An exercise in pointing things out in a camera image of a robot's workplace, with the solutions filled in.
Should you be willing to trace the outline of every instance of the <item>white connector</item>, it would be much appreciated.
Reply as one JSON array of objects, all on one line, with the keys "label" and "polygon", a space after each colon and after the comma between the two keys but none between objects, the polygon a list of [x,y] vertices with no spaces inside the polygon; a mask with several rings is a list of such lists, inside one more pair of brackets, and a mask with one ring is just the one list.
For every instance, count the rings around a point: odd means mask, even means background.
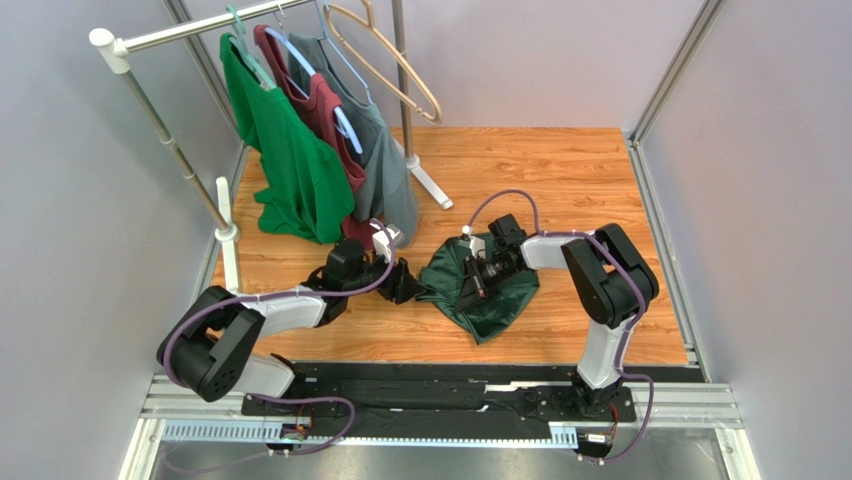
[{"label": "white connector", "polygon": [[606,443],[606,435],[601,435],[599,433],[590,433],[586,435],[586,440],[591,443]]},{"label": "white connector", "polygon": [[477,258],[485,258],[485,240],[470,234],[470,225],[462,227],[462,244],[466,244],[471,255]]},{"label": "white connector", "polygon": [[89,43],[98,49],[112,73],[121,75],[130,71],[130,64],[124,59],[127,49],[124,48],[122,40],[115,38],[112,32],[105,28],[96,28],[89,32]]},{"label": "white connector", "polygon": [[[394,246],[398,247],[405,239],[405,234],[394,225],[385,225],[385,228],[387,228],[388,232],[390,232]],[[388,239],[388,236],[385,235],[385,232],[379,230],[373,234],[373,248],[376,249],[376,255],[383,257],[385,260],[389,260],[391,258],[390,240]]]}]

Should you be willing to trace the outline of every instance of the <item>dark green cloth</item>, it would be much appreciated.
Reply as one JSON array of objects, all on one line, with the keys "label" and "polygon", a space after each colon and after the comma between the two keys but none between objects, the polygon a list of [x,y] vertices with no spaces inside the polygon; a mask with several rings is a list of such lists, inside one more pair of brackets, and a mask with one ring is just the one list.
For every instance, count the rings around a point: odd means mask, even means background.
[{"label": "dark green cloth", "polygon": [[[490,233],[478,234],[485,240],[488,255],[494,250],[494,237]],[[450,238],[435,252],[429,265],[420,270],[420,283],[426,292],[417,301],[432,302],[450,320],[470,332],[476,344],[496,337],[518,318],[538,291],[538,275],[533,271],[521,272],[498,285],[500,294],[485,300],[461,313],[455,305],[464,282],[464,257],[470,249],[457,237]]]},{"label": "dark green cloth", "polygon": [[269,188],[257,226],[317,242],[340,239],[340,224],[355,209],[343,164],[331,145],[305,125],[280,88],[265,90],[222,35],[219,56],[240,138],[260,152]]}]

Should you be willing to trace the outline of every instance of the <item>white wall panel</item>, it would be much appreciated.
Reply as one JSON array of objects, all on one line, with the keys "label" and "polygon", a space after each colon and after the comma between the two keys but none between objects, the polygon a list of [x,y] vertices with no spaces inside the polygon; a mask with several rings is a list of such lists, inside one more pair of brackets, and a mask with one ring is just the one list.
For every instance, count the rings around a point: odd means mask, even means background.
[{"label": "white wall panel", "polygon": [[[9,2],[0,20],[2,478],[118,476],[154,353],[213,223],[88,43],[171,22],[154,0]],[[182,43],[131,62],[199,176],[239,142]]]},{"label": "white wall panel", "polygon": [[644,152],[766,479],[848,478],[852,4],[723,5]]},{"label": "white wall panel", "polygon": [[[184,0],[195,18],[223,12],[211,0]],[[248,5],[254,1],[235,1]],[[360,0],[336,2],[356,13]],[[441,102],[445,125],[633,128],[698,13],[701,0],[407,0],[409,61]],[[374,2],[393,41],[390,0]],[[320,31],[313,4],[287,9],[288,31]],[[338,24],[389,79],[393,59],[363,30]],[[272,15],[246,22],[277,26]],[[225,30],[203,36],[212,55]],[[335,55],[329,48],[329,55]],[[335,62],[338,72],[345,67]],[[368,75],[361,68],[362,75]],[[385,118],[399,104],[370,78]]]}]

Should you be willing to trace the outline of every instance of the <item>hanger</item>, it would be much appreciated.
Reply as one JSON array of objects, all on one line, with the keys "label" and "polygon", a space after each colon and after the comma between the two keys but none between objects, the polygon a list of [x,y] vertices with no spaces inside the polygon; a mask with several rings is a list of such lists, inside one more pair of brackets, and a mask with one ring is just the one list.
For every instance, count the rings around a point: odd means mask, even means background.
[{"label": "hanger", "polygon": [[[367,13],[366,20],[339,5],[329,5],[327,2],[324,3],[325,6],[323,14],[325,16],[325,21],[331,29],[331,32],[334,33],[334,35],[340,41],[341,45],[343,45],[347,50],[349,50],[349,52],[352,53],[352,55],[354,55],[355,58],[357,58],[358,61],[360,61],[367,68],[367,70],[370,71],[370,73],[372,73],[376,78],[378,78],[379,81],[382,82],[405,105],[422,115],[427,121],[429,121],[429,123],[432,123],[434,125],[440,124],[441,120],[443,120],[443,114],[441,113],[441,106],[438,104],[438,100],[435,98],[434,95],[432,95],[432,92],[429,91],[429,88],[426,86],[425,83],[423,83],[423,80],[420,79],[420,76],[417,75],[417,72],[414,71],[414,69],[405,59],[405,57],[403,57],[402,54],[399,53],[399,51],[396,49],[396,47],[387,38],[385,38],[384,35],[382,35],[382,32],[380,32],[379,29],[376,28],[376,20],[373,16],[372,2],[370,2],[370,0],[361,0],[361,3],[364,5],[364,9]],[[352,47],[352,45],[350,45],[349,42],[346,41],[345,38],[343,38],[343,35],[341,35],[340,32],[337,31],[337,28],[334,26],[334,22],[331,21],[332,11],[336,11],[342,14],[343,16],[349,17],[357,25],[361,26],[362,28],[365,28],[368,32],[370,32],[370,34],[376,37],[376,39],[379,40],[379,43],[381,43],[382,46],[385,47],[385,49],[389,51],[391,55],[393,55],[394,59],[396,59],[397,64],[402,67],[403,70],[405,70],[405,72],[408,74],[414,84],[417,85],[417,88],[419,88],[423,95],[426,97],[426,100],[432,106],[432,109],[435,113],[427,113],[426,111],[424,111],[423,108],[418,106],[417,103],[415,103],[414,100],[411,99],[411,97],[402,93],[402,91],[400,91],[396,85],[394,85],[390,80],[385,78],[384,75],[379,73],[379,71],[376,70],[375,67],[370,65],[370,63],[367,62],[367,60],[363,56],[361,56],[361,54],[358,53]]]},{"label": "hanger", "polygon": [[[284,15],[284,9],[281,8],[280,3],[278,4],[278,9],[281,10],[281,14]],[[278,25],[281,27],[281,31],[284,31],[284,24],[281,23],[281,19],[278,18],[277,15],[275,16],[275,19],[278,21]],[[296,46],[290,42],[286,35],[273,29],[272,27],[266,27],[264,31],[267,34],[272,35],[276,40],[278,40],[278,43],[284,45],[287,51],[290,52],[290,56],[292,56],[296,59],[297,62],[299,62],[299,65],[302,66],[302,68],[305,70],[305,73],[307,73],[311,77],[316,75],[317,72],[316,70],[314,70],[314,67],[311,66],[305,56],[302,55],[302,52],[300,52],[299,49],[297,49]],[[304,98],[308,98],[307,93],[305,93],[299,87],[299,85],[290,77],[290,75],[287,75],[287,83],[296,87],[296,90],[298,90]],[[355,134],[355,129],[352,128],[352,124],[349,123],[349,119],[346,118],[346,114],[343,113],[343,109],[339,106],[334,107],[334,116],[337,118],[338,123],[338,125],[335,125],[335,128],[337,128],[337,130],[342,133],[345,138],[349,139],[349,141],[352,143],[352,148],[355,150],[355,152],[358,153],[358,155],[364,153],[364,149],[361,147],[361,142],[358,140],[358,135]]]},{"label": "hanger", "polygon": [[[328,5],[328,2],[326,0],[323,0],[323,3]],[[367,93],[367,103],[372,104],[373,97],[370,96],[370,86],[367,85],[367,81],[364,80],[364,77],[362,77],[358,73],[358,70],[355,70],[355,67],[353,67],[352,64],[349,63],[349,60],[346,58],[345,55],[343,55],[343,52],[341,52],[340,49],[337,48],[337,45],[335,45],[334,42],[331,41],[331,37],[328,35],[328,27],[326,26],[325,18],[323,17],[322,12],[320,12],[318,0],[314,0],[314,6],[317,8],[317,17],[319,17],[320,27],[322,27],[322,37],[319,38],[319,41],[321,42],[323,40],[326,40],[328,44],[331,45],[331,48],[333,48],[334,51],[337,52],[337,55],[340,56],[341,60],[343,60],[343,63],[345,63],[346,66],[349,67],[349,70],[352,70],[352,73],[355,74],[355,78],[357,78],[358,81],[361,82],[361,85],[364,86],[364,91]]]},{"label": "hanger", "polygon": [[245,39],[246,26],[243,25],[243,20],[240,18],[239,15],[237,15],[237,11],[234,9],[234,7],[228,5],[227,7],[225,7],[225,9],[231,12],[231,15],[234,16],[234,20],[236,20],[233,25],[234,35],[231,37],[231,45],[237,47],[237,51],[239,52],[243,63],[246,64],[249,70],[251,70],[251,72],[254,73],[256,77],[259,77],[259,80],[265,89],[270,90],[272,88],[275,88],[275,81],[269,78],[269,74],[266,73],[266,70],[264,70],[263,67],[260,66],[260,63],[258,63],[257,59],[254,58],[248,51]]}]

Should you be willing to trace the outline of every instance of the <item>gray floor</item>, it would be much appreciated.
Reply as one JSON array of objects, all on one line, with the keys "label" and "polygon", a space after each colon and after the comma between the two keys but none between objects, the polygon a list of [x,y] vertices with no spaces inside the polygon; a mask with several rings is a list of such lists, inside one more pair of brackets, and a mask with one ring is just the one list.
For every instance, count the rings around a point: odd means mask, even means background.
[{"label": "gray floor", "polygon": [[[631,440],[628,431],[615,451]],[[262,452],[260,445],[187,442],[164,443],[161,454],[181,468],[206,468]],[[152,478],[191,478],[166,466]],[[323,452],[285,459],[263,457],[215,473],[205,479],[726,479],[716,436],[705,430],[652,430],[628,458],[597,467],[576,460],[573,452],[545,449],[357,447],[337,446]]]}]

